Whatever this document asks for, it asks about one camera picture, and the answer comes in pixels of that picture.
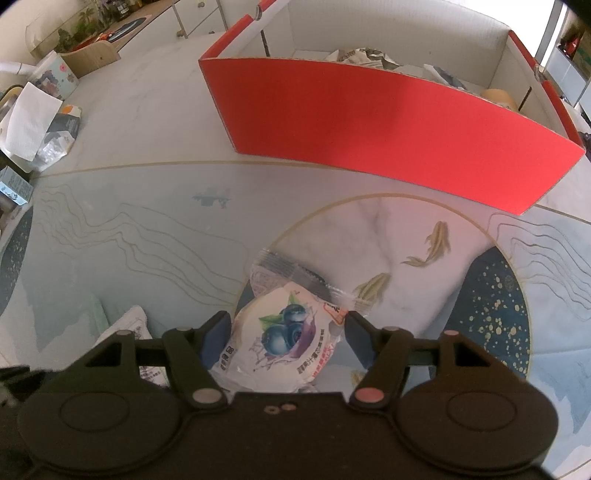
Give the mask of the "blueberry bread package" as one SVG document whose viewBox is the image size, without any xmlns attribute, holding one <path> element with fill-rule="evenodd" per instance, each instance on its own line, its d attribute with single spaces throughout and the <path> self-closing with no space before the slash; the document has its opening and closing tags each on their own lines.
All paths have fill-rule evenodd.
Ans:
<svg viewBox="0 0 591 480">
<path fill-rule="evenodd" d="M 230 392 L 291 393 L 314 382 L 341 341 L 346 314 L 376 301 L 373 281 L 348 292 L 273 250 L 250 267 L 253 298 L 235 314 L 214 379 Z"/>
</svg>

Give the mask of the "brown foil wrapper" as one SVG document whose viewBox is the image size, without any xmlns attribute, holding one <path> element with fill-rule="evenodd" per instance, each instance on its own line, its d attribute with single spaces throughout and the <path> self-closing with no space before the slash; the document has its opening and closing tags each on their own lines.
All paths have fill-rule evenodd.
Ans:
<svg viewBox="0 0 591 480">
<path fill-rule="evenodd" d="M 395 71 L 402 66 L 383 51 L 367 47 L 338 49 L 325 57 L 325 61 L 384 71 Z"/>
</svg>

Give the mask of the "blue white wet wipes pack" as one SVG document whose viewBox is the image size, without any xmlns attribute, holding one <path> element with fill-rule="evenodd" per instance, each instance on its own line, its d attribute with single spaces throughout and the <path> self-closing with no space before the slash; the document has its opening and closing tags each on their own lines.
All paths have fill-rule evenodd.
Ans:
<svg viewBox="0 0 591 480">
<path fill-rule="evenodd" d="M 438 66 L 425 64 L 423 66 L 423 78 L 438 84 L 452 87 L 458 90 L 467 91 L 466 85 L 454 75 L 448 73 Z"/>
</svg>

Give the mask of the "small blue carton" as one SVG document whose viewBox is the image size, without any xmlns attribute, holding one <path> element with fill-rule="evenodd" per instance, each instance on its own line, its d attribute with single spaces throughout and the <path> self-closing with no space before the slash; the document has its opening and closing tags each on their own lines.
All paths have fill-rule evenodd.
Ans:
<svg viewBox="0 0 591 480">
<path fill-rule="evenodd" d="M 0 173 L 0 191 L 18 206 L 23 206 L 31 200 L 33 186 L 9 166 Z"/>
</svg>

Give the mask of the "red cardboard box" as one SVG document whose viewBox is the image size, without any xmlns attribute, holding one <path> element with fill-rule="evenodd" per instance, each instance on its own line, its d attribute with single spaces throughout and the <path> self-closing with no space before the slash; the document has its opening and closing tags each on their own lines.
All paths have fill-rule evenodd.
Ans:
<svg viewBox="0 0 591 480">
<path fill-rule="evenodd" d="M 325 61 L 373 48 L 395 71 Z M 425 64 L 467 91 L 423 78 Z M 417 184 L 512 214 L 590 216 L 590 163 L 514 31 L 448 1 L 263 1 L 199 60 L 238 153 Z M 503 89 L 513 112 L 481 97 Z"/>
</svg>

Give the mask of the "clear plastic bag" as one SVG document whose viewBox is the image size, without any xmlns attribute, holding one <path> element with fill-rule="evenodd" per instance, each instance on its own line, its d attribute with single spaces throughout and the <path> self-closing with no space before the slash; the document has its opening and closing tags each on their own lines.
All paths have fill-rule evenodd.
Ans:
<svg viewBox="0 0 591 480">
<path fill-rule="evenodd" d="M 58 111 L 36 152 L 35 171 L 45 171 L 70 152 L 78 136 L 81 115 L 82 109 L 74 105 L 65 105 Z"/>
</svg>

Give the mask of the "white paper sheet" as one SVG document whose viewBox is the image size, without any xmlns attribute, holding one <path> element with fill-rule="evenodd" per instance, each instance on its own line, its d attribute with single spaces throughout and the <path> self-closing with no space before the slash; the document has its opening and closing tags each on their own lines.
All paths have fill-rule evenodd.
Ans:
<svg viewBox="0 0 591 480">
<path fill-rule="evenodd" d="M 32 161 L 63 101 L 27 83 L 9 112 L 3 146 L 11 154 Z"/>
</svg>

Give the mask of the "white patterned cup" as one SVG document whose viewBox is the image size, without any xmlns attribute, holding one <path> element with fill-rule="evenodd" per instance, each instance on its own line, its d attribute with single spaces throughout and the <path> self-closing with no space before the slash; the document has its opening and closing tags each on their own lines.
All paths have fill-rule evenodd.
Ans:
<svg viewBox="0 0 591 480">
<path fill-rule="evenodd" d="M 62 56 L 50 51 L 36 66 L 28 81 L 45 93 L 65 100 L 79 84 L 79 80 Z"/>
</svg>

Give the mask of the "white drawer sideboard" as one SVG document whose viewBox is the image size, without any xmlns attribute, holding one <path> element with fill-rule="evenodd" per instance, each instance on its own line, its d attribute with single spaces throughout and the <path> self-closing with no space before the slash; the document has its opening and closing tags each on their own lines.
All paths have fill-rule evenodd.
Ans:
<svg viewBox="0 0 591 480">
<path fill-rule="evenodd" d="M 99 40 L 121 57 L 191 37 L 221 33 L 255 1 L 44 1 L 27 22 L 25 45 L 36 60 L 50 51 L 71 53 Z"/>
</svg>

